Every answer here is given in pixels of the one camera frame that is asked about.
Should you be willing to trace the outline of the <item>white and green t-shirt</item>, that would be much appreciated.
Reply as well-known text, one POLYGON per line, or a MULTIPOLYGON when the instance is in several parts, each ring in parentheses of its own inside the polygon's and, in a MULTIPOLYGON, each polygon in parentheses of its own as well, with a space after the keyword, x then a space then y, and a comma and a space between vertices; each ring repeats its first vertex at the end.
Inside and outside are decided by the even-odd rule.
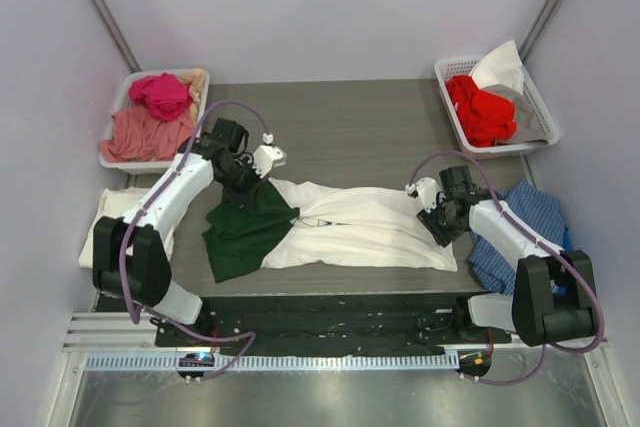
POLYGON ((315 263, 456 271, 452 248, 421 224, 421 209, 400 190, 271 178, 250 208, 223 198, 202 237, 216 282, 315 263))

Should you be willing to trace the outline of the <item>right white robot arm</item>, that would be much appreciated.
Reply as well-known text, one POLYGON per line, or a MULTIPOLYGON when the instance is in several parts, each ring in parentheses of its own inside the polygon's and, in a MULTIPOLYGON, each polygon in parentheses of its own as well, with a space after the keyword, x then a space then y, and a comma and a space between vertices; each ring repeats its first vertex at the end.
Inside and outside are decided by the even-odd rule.
POLYGON ((545 240, 494 190, 478 186, 466 166, 441 171, 439 181, 412 178, 405 191, 421 203, 417 218, 438 245, 446 247, 466 232, 477 234, 515 274, 512 293, 467 299, 451 318, 457 338, 472 342, 487 328, 497 328, 528 346, 565 351, 574 340, 589 339, 591 348, 603 340, 603 313, 587 254, 545 240))

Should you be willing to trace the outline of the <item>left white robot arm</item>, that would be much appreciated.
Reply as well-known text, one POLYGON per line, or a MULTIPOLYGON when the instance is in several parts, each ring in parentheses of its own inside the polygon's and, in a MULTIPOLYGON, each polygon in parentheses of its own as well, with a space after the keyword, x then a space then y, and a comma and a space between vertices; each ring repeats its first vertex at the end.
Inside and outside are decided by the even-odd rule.
POLYGON ((271 171, 285 164, 285 152, 266 133, 262 144, 247 152, 248 131, 219 118, 212 131, 188 138, 162 177, 134 207, 101 217, 93 230, 94 287, 124 300, 132 319, 143 309, 156 318, 178 323, 190 345, 205 344, 213 332, 207 302, 172 276, 164 247, 170 231, 191 202, 212 183, 241 206, 254 200, 271 171))

